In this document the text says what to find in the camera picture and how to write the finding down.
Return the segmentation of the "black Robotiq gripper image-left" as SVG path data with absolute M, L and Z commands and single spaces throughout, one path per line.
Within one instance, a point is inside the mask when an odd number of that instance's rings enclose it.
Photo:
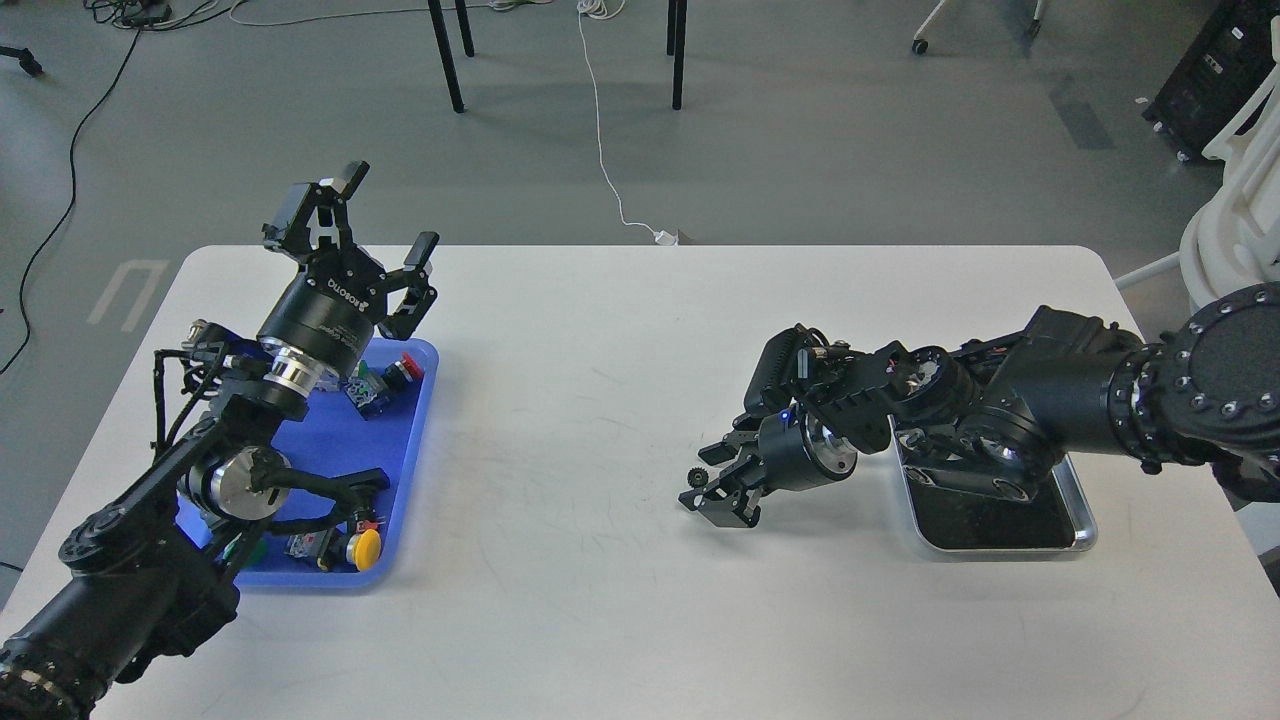
M 403 266 L 388 273 L 355 242 L 347 202 L 369 170 L 367 161 L 352 161 L 332 178 L 292 184 L 262 225 L 262 246 L 291 258 L 300 272 L 268 314 L 259 341 L 291 346 L 337 375 L 352 373 L 376 324 L 384 338 L 408 340 L 436 299 L 429 279 L 436 232 L 421 232 Z M 387 297 L 399 290 L 404 297 L 387 311 Z

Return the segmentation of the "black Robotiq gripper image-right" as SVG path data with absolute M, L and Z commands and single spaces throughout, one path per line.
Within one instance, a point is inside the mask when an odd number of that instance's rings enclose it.
M 844 480 L 854 473 L 859 452 L 810 413 L 777 413 L 762 420 L 759 433 L 728 432 L 698 450 L 698 456 L 728 473 L 710 478 L 703 488 L 689 487 L 678 502 L 716 527 L 755 528 L 764 497 L 777 489 L 805 491 Z M 730 471 L 742 464 L 746 470 Z M 764 470 L 764 480 L 744 483 L 763 477 Z

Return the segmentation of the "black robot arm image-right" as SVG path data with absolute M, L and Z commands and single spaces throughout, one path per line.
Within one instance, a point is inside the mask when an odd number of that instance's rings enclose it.
M 1097 316 L 1039 306 L 960 348 L 873 352 L 794 325 L 762 351 L 744 411 L 699 451 L 678 496 L 717 527 L 754 528 L 760 501 L 849 478 L 895 447 L 936 489 L 1032 505 L 1071 451 L 1210 466 L 1251 502 L 1277 501 L 1277 283 L 1231 292 L 1147 343 Z

